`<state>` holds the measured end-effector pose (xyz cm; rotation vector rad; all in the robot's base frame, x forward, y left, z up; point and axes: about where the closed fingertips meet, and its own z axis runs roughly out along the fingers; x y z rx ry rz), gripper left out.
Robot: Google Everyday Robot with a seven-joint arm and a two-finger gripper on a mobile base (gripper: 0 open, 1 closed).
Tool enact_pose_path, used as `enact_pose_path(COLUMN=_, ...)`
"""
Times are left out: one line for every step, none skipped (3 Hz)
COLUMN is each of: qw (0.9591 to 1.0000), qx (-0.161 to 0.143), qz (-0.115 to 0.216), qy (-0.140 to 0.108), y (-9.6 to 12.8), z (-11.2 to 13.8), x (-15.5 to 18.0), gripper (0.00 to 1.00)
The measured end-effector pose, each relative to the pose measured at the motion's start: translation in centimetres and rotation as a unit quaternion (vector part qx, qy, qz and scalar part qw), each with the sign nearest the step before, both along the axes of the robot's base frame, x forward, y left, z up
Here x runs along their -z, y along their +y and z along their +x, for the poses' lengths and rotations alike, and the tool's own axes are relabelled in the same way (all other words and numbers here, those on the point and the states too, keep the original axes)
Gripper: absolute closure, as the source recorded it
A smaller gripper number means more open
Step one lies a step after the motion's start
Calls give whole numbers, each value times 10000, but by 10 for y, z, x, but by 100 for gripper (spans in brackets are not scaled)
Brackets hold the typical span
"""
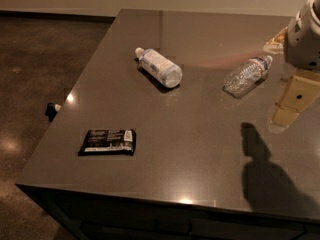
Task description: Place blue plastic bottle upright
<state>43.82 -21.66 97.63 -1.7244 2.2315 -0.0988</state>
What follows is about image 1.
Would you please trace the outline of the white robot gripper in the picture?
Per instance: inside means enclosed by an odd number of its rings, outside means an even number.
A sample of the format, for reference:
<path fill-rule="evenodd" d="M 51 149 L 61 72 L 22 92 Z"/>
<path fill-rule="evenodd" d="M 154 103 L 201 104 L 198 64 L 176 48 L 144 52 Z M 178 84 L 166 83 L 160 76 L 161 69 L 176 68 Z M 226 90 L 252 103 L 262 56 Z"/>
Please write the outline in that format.
<path fill-rule="evenodd" d="M 320 70 L 320 0 L 308 0 L 290 21 L 263 46 L 270 54 L 282 54 L 297 68 Z M 276 104 L 272 122 L 289 127 L 320 96 L 320 74 L 297 71 L 287 82 Z"/>

